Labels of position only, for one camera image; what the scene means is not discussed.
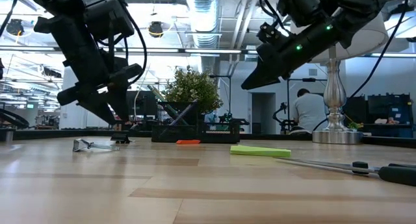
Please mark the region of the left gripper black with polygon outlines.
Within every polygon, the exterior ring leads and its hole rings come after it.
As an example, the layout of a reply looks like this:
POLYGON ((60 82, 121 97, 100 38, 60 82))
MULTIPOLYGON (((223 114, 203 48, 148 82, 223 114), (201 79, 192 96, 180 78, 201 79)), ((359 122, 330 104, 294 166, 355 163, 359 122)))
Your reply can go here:
POLYGON ((76 101, 76 105, 113 125, 116 120, 108 107, 110 104, 120 119, 129 119, 129 79, 143 74, 141 66, 125 66, 110 75, 105 52, 98 49, 81 19, 63 15, 50 19, 39 17, 34 31, 54 37, 66 58, 64 66, 71 67, 78 79, 74 86, 58 93, 57 100, 61 106, 76 101), (97 91, 99 86, 104 84, 108 89, 107 100, 104 93, 97 91))

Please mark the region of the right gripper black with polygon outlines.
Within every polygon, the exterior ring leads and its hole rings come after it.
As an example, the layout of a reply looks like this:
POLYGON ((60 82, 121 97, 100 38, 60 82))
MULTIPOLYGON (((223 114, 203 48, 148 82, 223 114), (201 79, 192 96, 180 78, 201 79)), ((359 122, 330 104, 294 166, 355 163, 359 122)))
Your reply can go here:
POLYGON ((317 23, 292 37, 262 44, 257 51, 257 66, 241 88, 252 90, 280 83, 341 38, 342 32, 333 23, 317 23))

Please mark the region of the black binder clip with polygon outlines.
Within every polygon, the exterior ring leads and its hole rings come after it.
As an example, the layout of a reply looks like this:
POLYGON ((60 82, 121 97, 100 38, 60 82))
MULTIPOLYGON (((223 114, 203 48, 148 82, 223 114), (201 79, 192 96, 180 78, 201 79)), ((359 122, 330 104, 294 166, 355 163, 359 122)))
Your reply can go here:
POLYGON ((73 149, 72 149, 73 152, 82 151, 84 149, 104 149, 104 150, 111 150, 111 151, 120 150, 120 148, 116 146, 96 144, 94 142, 88 142, 81 138, 73 141, 73 149))
POLYGON ((129 144, 131 141, 128 137, 128 134, 116 133, 110 137, 110 141, 114 141, 120 144, 129 144))

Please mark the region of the teal pencil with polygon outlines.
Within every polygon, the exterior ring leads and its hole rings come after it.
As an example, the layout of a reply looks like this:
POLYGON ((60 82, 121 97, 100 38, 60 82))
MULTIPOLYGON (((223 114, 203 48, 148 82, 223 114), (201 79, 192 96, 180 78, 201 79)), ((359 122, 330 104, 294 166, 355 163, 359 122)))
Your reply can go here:
POLYGON ((170 117, 171 122, 173 122, 173 118, 166 112, 166 109, 164 108, 165 104, 169 104, 174 110, 177 111, 178 114, 180 114, 189 105, 189 104, 182 104, 182 103, 178 103, 178 102, 169 102, 169 101, 167 101, 166 98, 165 98, 165 102, 162 102, 162 101, 158 100, 157 104, 159 106, 161 106, 161 109, 170 117))
MULTIPOLYGON (((148 88, 156 96, 158 100, 165 102, 165 98, 162 96, 162 94, 159 92, 157 88, 155 88, 152 85, 148 85, 148 88)), ((169 104, 165 104, 164 108, 166 109, 166 112, 173 118, 173 124, 176 124, 180 120, 177 111, 174 110, 169 104)))

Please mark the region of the green sticky note pad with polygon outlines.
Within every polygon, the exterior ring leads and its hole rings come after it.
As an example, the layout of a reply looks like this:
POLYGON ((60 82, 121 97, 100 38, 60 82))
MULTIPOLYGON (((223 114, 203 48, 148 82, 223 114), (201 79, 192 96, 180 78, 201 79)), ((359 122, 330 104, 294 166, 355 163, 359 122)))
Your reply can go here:
POLYGON ((268 147, 253 147, 245 145, 232 145, 229 152, 232 155, 249 155, 249 156, 271 156, 271 157, 291 157, 291 150, 276 149, 268 147))

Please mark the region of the dark brown pen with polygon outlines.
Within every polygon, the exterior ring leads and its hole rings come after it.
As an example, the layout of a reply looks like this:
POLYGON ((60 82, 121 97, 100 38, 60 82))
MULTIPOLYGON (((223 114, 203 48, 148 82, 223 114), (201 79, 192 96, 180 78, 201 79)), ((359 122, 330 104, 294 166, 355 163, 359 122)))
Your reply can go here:
POLYGON ((185 121, 185 116, 197 105, 197 100, 191 102, 178 116, 173 122, 171 122, 170 126, 177 125, 179 122, 182 122, 184 125, 188 125, 185 121))

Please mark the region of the red and black scissors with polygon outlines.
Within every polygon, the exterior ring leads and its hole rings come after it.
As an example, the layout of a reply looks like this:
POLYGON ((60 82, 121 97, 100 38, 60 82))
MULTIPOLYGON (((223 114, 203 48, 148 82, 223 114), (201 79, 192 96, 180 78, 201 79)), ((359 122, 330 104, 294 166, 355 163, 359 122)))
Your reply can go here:
POLYGON ((377 174, 379 178, 387 182, 403 184, 408 186, 416 186, 416 166, 405 164, 389 164, 382 167, 370 167, 366 162, 355 161, 351 164, 342 164, 334 162, 322 162, 316 160, 302 160, 299 158, 281 158, 279 160, 297 162, 302 164, 311 164, 314 166, 322 166, 328 168, 343 169, 351 171, 357 175, 368 175, 370 173, 377 174))

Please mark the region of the black mesh desk organizer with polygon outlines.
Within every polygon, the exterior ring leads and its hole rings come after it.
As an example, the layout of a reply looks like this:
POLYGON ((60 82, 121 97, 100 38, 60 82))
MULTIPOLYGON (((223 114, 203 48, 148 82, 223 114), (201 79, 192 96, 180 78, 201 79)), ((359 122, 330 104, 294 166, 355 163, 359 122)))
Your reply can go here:
POLYGON ((200 112, 198 104, 185 116, 189 125, 170 126, 170 117, 158 105, 158 122, 152 126, 151 140, 153 142, 175 143, 178 140, 200 140, 208 134, 230 134, 231 139, 240 142, 240 125, 237 119, 224 120, 222 122, 209 122, 200 112))

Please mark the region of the black monitor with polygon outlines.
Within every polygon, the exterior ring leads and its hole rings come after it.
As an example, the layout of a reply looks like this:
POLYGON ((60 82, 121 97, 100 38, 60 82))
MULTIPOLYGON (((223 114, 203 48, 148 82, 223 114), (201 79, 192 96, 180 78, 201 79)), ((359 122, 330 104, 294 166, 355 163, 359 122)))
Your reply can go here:
POLYGON ((134 114, 155 116, 157 114, 156 96, 151 91, 128 91, 127 104, 130 116, 134 114))

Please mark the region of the person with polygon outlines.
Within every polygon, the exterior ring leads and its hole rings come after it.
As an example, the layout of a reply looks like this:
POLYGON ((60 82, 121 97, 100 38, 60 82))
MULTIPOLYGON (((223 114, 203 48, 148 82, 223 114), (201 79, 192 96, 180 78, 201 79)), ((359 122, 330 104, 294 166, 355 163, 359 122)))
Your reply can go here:
POLYGON ((292 104, 291 118, 299 127, 313 132, 315 127, 326 119, 327 111, 323 96, 301 88, 292 104))

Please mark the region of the small potted green plant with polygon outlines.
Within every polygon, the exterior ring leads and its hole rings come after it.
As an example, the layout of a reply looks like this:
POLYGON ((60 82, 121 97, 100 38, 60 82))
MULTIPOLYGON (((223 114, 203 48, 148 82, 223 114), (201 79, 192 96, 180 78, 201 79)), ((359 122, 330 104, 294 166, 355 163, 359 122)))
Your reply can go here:
POLYGON ((218 86, 209 74, 192 68, 175 71, 174 80, 168 82, 162 94, 169 102, 196 101, 202 114, 210 114, 224 104, 218 94, 218 86))

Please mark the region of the silver lamp with white shade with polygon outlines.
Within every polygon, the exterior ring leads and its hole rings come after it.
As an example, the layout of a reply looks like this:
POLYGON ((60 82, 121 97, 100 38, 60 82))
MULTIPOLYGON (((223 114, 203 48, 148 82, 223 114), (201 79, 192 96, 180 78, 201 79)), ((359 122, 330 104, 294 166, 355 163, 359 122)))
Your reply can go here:
POLYGON ((361 133, 349 130, 344 126, 345 117, 341 110, 346 104, 347 96, 340 77, 340 64, 346 59, 364 55, 381 47, 387 40, 388 33, 384 26, 383 17, 379 13, 353 35, 350 47, 345 49, 337 43, 312 58, 312 63, 319 63, 327 67, 328 78, 321 107, 329 110, 326 116, 326 126, 322 130, 313 130, 312 132, 314 143, 358 144, 360 142, 361 133))

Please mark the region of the black ceiling spotlight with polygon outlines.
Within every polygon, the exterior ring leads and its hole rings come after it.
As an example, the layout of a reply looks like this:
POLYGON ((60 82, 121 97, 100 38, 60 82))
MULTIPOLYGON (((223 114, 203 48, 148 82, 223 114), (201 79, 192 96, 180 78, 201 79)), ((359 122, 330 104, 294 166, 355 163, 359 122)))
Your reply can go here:
POLYGON ((151 37, 160 38, 164 32, 160 21, 152 21, 148 27, 148 33, 151 37))
POLYGON ((21 19, 11 19, 6 26, 7 33, 13 36, 22 36, 24 34, 24 27, 21 19))

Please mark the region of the blue storage cabinet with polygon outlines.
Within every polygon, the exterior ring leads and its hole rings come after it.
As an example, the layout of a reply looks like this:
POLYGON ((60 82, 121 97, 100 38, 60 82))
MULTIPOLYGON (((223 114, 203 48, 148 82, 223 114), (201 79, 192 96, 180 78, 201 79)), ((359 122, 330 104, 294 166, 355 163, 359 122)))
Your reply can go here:
POLYGON ((370 136, 412 138, 416 128, 409 94, 361 95, 343 107, 344 124, 370 136))

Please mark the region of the silver ceiling air duct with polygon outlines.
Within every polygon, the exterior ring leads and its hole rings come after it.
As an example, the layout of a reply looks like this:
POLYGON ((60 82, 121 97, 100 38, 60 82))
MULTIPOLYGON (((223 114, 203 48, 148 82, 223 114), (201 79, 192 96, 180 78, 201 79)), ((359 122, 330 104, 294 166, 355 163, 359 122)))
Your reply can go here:
POLYGON ((190 28, 194 45, 200 49, 214 49, 218 47, 218 16, 220 0, 186 0, 190 13, 190 28))

